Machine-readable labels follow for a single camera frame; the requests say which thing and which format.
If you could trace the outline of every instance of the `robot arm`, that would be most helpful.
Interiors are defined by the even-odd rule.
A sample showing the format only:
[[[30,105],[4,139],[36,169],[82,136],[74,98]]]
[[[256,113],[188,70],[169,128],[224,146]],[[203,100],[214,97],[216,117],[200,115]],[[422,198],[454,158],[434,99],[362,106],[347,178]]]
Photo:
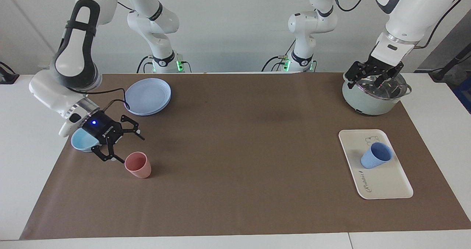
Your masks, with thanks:
[[[306,71],[311,65],[316,47],[312,34],[327,33],[337,26],[334,0],[309,0],[314,11],[304,11],[290,16],[288,28],[296,37],[290,53],[288,71]]]
[[[136,11],[128,14],[129,27],[141,35],[149,44],[153,55],[153,66],[157,73],[183,71],[182,56],[172,49],[165,34],[175,33],[180,22],[175,13],[165,8],[158,0],[129,0]]]
[[[433,26],[452,6],[454,0],[376,0],[383,12],[389,15],[385,31],[376,41],[368,61],[356,61],[345,73],[349,88],[371,75],[378,75],[375,82],[380,86],[385,80],[394,78],[408,55],[426,31]]]
[[[50,70],[37,73],[32,78],[29,89],[39,101],[65,119],[59,135],[66,137],[82,127],[101,144],[108,145],[108,155],[101,153],[99,147],[92,148],[101,160],[124,162],[122,158],[114,154],[113,145],[124,133],[134,133],[143,139],[139,135],[138,123],[125,115],[121,117],[120,122],[112,120],[86,95],[90,90],[97,88],[102,81],[101,73],[91,57],[96,27],[111,22],[117,0],[75,1],[71,18],[67,22]],[[178,29],[178,19],[175,14],[164,8],[159,1],[130,1],[137,11],[140,11],[133,14],[142,15],[140,22],[146,21],[152,35],[155,35],[153,33],[172,33]],[[173,51],[169,51],[168,47],[170,47],[168,38],[166,38],[166,43],[151,45],[156,58],[167,58],[169,53],[172,54]],[[133,128],[123,129],[121,126],[123,122],[131,122]]]

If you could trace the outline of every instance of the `stack of plates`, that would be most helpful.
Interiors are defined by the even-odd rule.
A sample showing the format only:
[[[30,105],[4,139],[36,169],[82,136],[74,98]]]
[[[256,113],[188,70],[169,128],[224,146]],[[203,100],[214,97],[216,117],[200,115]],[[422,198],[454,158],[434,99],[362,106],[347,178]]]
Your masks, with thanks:
[[[168,105],[170,97],[170,85],[158,78],[140,80],[126,91],[128,111],[134,115],[154,115]]]

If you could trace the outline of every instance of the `light blue plate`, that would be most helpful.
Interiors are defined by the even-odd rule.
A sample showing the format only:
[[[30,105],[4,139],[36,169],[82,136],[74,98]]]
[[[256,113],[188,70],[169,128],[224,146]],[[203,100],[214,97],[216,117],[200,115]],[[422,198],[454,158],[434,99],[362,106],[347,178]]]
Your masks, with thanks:
[[[153,115],[164,109],[170,102],[170,85],[162,79],[140,80],[126,91],[129,112],[134,115]]]
[[[82,152],[91,152],[91,147],[100,145],[99,141],[86,132],[83,128],[79,128],[74,132],[70,139],[72,147]]]

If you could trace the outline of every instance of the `brown paper mat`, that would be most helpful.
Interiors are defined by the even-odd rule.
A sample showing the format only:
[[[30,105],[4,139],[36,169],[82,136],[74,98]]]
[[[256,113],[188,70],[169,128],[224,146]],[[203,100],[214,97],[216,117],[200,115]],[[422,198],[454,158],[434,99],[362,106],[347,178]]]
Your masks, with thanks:
[[[145,152],[137,179],[67,142],[21,239],[304,234],[470,229],[471,224],[399,103],[366,117],[343,100],[341,74],[104,75],[99,90],[159,77],[170,104],[116,145]],[[121,94],[93,95],[104,106]],[[414,189],[410,199],[365,200],[338,133],[383,130]]]

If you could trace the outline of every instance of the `cooking pot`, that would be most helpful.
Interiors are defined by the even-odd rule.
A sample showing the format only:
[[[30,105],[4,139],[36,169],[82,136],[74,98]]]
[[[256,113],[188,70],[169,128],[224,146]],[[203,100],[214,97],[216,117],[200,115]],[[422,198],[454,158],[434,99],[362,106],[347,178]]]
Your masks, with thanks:
[[[352,89],[345,79],[342,87],[343,97],[355,111],[366,115],[388,113],[405,95],[412,93],[412,88],[402,75],[384,81],[378,88],[374,85],[377,76],[368,76],[359,80]]]

